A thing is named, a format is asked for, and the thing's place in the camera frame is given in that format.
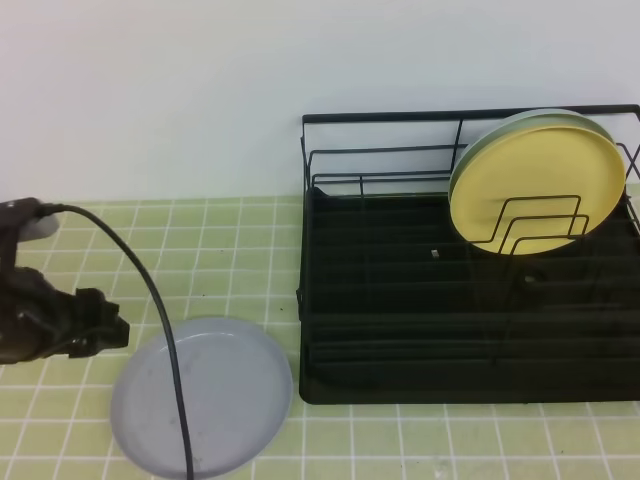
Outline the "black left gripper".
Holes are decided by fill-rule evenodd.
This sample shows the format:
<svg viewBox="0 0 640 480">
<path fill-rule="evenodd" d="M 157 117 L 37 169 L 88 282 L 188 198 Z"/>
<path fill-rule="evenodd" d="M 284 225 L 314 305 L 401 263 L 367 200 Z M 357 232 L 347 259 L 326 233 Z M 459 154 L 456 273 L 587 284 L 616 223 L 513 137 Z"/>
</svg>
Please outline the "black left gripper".
<svg viewBox="0 0 640 480">
<path fill-rule="evenodd" d="M 100 325 L 85 329 L 83 325 Z M 130 326 L 119 306 L 102 291 L 77 289 L 75 295 L 51 285 L 31 268 L 1 271 L 1 363 L 11 365 L 66 355 L 92 357 L 125 348 Z"/>
</svg>

